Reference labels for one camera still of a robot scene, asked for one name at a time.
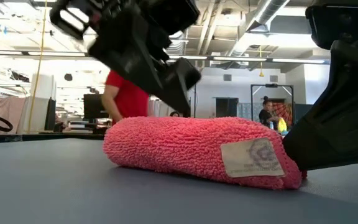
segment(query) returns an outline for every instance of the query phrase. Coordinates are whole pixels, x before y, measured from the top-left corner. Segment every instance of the rolled towel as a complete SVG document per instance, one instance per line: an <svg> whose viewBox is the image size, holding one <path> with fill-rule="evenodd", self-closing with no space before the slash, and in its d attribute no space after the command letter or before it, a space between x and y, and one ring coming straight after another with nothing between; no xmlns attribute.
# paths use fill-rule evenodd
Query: rolled towel
<svg viewBox="0 0 358 224"><path fill-rule="evenodd" d="M258 145L270 145L271 151ZM298 189L302 179L285 154L281 135L242 118L126 118L106 132L103 147L120 166L230 184ZM237 173L239 165L247 168Z"/></svg>

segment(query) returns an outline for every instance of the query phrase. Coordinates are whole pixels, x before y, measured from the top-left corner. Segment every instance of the computer monitor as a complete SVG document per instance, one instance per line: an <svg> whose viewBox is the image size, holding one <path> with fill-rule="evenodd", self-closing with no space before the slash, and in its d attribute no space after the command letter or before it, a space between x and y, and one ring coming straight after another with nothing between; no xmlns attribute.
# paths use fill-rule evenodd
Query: computer monitor
<svg viewBox="0 0 358 224"><path fill-rule="evenodd" d="M84 118L97 119L109 118L109 114L104 109L100 94L84 94Z"/></svg>

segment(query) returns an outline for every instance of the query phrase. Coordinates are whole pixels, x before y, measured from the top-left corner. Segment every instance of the white wall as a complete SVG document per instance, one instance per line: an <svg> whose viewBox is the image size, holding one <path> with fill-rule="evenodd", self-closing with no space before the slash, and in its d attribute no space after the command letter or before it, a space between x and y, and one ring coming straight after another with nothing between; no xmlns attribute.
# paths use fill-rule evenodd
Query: white wall
<svg viewBox="0 0 358 224"><path fill-rule="evenodd" d="M214 117L216 112L216 98L230 97L238 98L240 103L250 103L250 85L270 83L270 75L278 75L277 84L285 84L285 74L281 74L279 69L263 70L264 77L259 76L260 70L248 71L246 69L204 68L202 79L197 84L197 118ZM223 81L224 74L231 74L232 81ZM191 98L191 112L194 112L194 91L190 90L188 96ZM290 100L290 95L282 88L262 87L254 95L254 103L262 103L262 98L285 98Z"/></svg>
<svg viewBox="0 0 358 224"><path fill-rule="evenodd" d="M313 104L326 89L329 65L305 65L306 104Z"/></svg>
<svg viewBox="0 0 358 224"><path fill-rule="evenodd" d="M306 104L305 65L299 65L285 74L287 85L293 85L295 103Z"/></svg>

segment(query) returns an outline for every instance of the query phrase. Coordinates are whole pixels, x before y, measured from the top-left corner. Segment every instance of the man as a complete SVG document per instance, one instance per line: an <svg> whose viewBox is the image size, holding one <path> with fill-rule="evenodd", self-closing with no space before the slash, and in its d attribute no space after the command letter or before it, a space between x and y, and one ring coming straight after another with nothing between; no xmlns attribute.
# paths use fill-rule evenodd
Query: man
<svg viewBox="0 0 358 224"><path fill-rule="evenodd" d="M107 77L102 103L112 117L113 124L123 118L151 114L149 95L113 70Z"/></svg>

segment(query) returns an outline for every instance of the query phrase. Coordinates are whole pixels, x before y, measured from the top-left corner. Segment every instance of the person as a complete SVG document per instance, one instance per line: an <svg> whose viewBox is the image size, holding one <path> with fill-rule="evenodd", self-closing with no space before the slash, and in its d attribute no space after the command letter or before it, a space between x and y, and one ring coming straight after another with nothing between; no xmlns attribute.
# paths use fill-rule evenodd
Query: person
<svg viewBox="0 0 358 224"><path fill-rule="evenodd" d="M149 95L132 82L111 70L101 97L104 109L110 114L112 124L123 118L148 116Z"/></svg>
<svg viewBox="0 0 358 224"><path fill-rule="evenodd" d="M176 116L176 117L179 117L179 116L180 116L180 114L179 114L179 112L174 111L174 112L172 112L169 116Z"/></svg>
<svg viewBox="0 0 358 224"><path fill-rule="evenodd" d="M273 101L267 96L264 96L264 108L259 113L259 121L266 127L270 127L270 122L273 122L274 130L277 130L277 123L280 120L278 116L273 116Z"/></svg>

